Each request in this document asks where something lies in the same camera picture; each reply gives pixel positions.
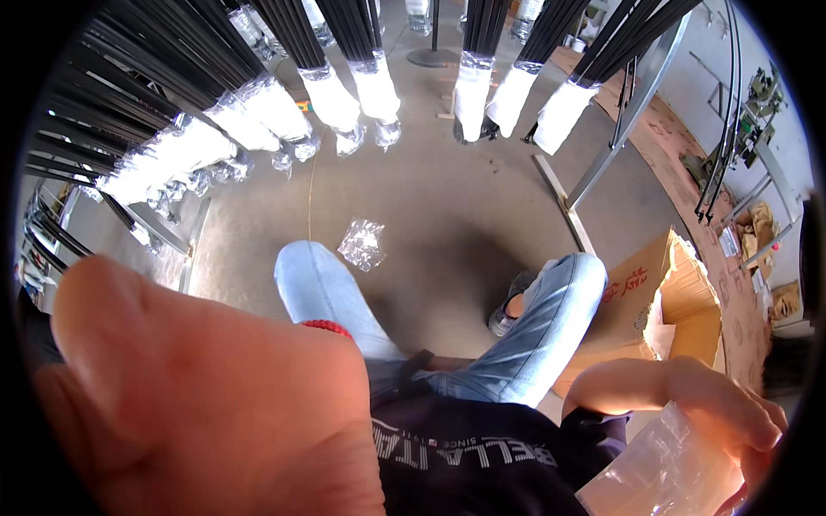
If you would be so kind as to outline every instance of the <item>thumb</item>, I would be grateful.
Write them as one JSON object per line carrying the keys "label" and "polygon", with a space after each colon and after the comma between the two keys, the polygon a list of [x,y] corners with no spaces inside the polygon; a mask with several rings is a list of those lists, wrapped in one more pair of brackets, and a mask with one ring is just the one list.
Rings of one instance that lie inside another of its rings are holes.
{"label": "thumb", "polygon": [[[55,297],[52,332],[79,386],[119,434],[152,441],[164,379],[152,335],[153,298],[161,287],[109,258],[72,266]],[[129,386],[141,385],[135,389]]]}

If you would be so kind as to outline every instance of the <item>person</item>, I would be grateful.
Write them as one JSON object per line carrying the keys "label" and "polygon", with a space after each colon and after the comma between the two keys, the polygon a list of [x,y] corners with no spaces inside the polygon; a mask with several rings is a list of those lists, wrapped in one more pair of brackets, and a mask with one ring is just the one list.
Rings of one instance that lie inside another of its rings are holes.
{"label": "person", "polygon": [[456,371],[424,371],[354,278],[314,242],[275,280],[293,322],[182,296],[100,256],[71,267],[53,330],[66,364],[35,384],[69,460],[111,514],[586,515],[574,493],[619,454],[633,410],[674,400],[715,421],[745,483],[786,429],[776,405],[696,360],[586,369],[556,426],[536,405],[601,298],[573,254],[512,284],[503,337]]}

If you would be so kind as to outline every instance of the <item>shoe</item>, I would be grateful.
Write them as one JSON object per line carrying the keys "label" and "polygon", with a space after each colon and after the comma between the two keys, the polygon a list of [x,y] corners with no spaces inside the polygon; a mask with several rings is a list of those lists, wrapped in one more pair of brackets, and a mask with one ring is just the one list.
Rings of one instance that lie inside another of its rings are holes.
{"label": "shoe", "polygon": [[501,337],[508,329],[510,329],[511,326],[514,325],[516,318],[510,317],[506,314],[505,307],[517,294],[521,294],[522,292],[528,290],[528,287],[534,282],[536,277],[536,271],[529,269],[527,271],[520,272],[520,274],[514,278],[514,281],[510,282],[510,288],[508,289],[508,296],[505,298],[505,302],[499,305],[499,308],[493,310],[490,319],[487,320],[487,327],[495,336]]}

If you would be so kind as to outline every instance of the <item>brown paper bag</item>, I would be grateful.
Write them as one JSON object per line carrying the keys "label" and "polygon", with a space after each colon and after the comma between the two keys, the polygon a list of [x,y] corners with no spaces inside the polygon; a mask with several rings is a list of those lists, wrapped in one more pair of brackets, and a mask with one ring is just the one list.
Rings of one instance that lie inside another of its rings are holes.
{"label": "brown paper bag", "polygon": [[586,367],[616,358],[656,360],[670,331],[668,357],[689,355],[714,365],[723,328],[717,295],[694,250],[671,227],[625,262],[608,272],[608,286],[594,320],[553,391],[564,397]]}
{"label": "brown paper bag", "polygon": [[774,305],[769,309],[769,317],[775,323],[800,310],[800,284],[781,285],[771,291],[771,298]]}

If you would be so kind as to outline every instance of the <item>black pole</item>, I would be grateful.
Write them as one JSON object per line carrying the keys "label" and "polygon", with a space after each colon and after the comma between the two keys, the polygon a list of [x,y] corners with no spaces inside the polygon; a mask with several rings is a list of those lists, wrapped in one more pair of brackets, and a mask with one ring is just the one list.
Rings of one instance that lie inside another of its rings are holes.
{"label": "black pole", "polygon": [[459,62],[459,56],[450,50],[439,50],[439,0],[433,0],[433,38],[429,49],[412,50],[407,60],[425,68],[445,68]]}
{"label": "black pole", "polygon": [[436,43],[439,41],[439,0],[433,0],[433,42],[430,50],[436,51]]}

